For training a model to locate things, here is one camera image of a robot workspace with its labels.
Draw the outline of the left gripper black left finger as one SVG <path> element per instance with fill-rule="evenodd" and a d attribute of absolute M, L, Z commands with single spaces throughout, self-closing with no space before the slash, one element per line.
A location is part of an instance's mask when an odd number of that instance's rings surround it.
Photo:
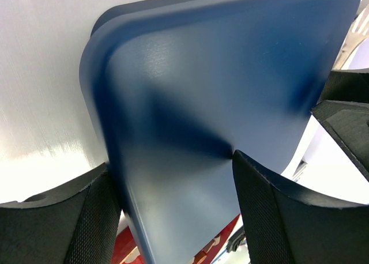
<path fill-rule="evenodd" d="M 110 263 L 121 209 L 106 164 L 1 204 L 1 263 Z"/>

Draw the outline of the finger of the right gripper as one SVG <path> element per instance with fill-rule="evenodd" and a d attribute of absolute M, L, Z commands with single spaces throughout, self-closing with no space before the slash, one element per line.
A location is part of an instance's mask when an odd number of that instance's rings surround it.
<path fill-rule="evenodd" d="M 332 71 L 311 113 L 368 179 L 368 70 Z"/>

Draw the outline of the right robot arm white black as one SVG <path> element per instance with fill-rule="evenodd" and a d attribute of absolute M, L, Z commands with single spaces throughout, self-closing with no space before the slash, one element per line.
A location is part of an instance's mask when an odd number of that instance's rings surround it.
<path fill-rule="evenodd" d="M 342 69 L 354 50 L 368 40 L 368 17 L 361 22 L 364 13 L 368 13 L 368 8 L 362 10 L 350 27 L 311 113 L 368 179 L 368 69 Z"/>

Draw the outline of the blue tin lid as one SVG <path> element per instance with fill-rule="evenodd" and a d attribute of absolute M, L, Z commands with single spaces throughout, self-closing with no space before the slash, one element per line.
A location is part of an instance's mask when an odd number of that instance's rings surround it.
<path fill-rule="evenodd" d="M 239 214 L 234 150 L 286 169 L 360 1 L 145 0 L 90 36 L 81 90 L 146 263 Z"/>

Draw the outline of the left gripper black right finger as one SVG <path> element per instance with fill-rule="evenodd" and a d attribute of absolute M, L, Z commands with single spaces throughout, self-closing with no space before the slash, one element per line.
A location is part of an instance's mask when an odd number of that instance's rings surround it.
<path fill-rule="evenodd" d="M 232 170 L 252 263 L 367 263 L 368 206 L 299 185 L 236 150 Z"/>

